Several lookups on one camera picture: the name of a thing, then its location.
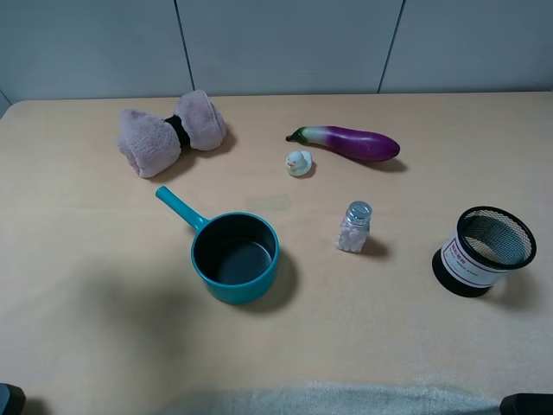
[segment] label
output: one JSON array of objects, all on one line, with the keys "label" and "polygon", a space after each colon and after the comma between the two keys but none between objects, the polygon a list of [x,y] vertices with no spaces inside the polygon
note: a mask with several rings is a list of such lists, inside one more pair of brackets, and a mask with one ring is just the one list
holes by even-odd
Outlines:
[{"label": "label", "polygon": [[491,287],[509,272],[472,259],[462,248],[457,232],[442,246],[442,263],[455,279],[475,288]]}]

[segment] eggplant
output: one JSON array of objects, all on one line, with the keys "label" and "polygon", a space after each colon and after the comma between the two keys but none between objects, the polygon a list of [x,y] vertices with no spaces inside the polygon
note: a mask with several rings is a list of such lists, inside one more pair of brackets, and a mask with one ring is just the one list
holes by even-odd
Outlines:
[{"label": "eggplant", "polygon": [[302,127],[287,136],[286,141],[320,144],[342,156],[365,162],[385,162],[399,154],[399,144],[384,134],[342,127]]}]

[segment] small white duck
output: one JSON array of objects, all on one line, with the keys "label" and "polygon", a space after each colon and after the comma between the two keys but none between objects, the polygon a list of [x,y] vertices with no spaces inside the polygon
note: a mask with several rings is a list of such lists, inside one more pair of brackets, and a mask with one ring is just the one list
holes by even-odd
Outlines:
[{"label": "small white duck", "polygon": [[292,151],[286,159],[286,169],[293,176],[303,176],[311,170],[313,159],[308,151]]}]

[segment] black mesh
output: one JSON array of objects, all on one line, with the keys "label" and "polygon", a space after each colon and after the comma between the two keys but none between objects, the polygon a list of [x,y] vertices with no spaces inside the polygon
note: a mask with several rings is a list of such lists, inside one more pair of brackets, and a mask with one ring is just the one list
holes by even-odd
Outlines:
[{"label": "black mesh", "polygon": [[536,255],[536,241],[528,227],[495,207],[475,207],[466,211],[457,229],[468,253],[473,251],[484,259],[480,262],[494,268],[519,268],[529,264]]}]

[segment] pink plush fabric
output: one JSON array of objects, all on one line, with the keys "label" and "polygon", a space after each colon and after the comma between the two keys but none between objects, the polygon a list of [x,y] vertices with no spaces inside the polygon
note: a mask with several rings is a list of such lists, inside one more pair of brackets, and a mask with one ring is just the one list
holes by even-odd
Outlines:
[{"label": "pink plush fabric", "polygon": [[213,150],[223,142],[225,121],[205,92],[196,90],[182,95],[173,113],[181,118],[193,149]]},{"label": "pink plush fabric", "polygon": [[177,161],[181,144],[173,127],[163,118],[123,110],[119,120],[123,130],[118,138],[119,151],[141,177],[153,177]]}]

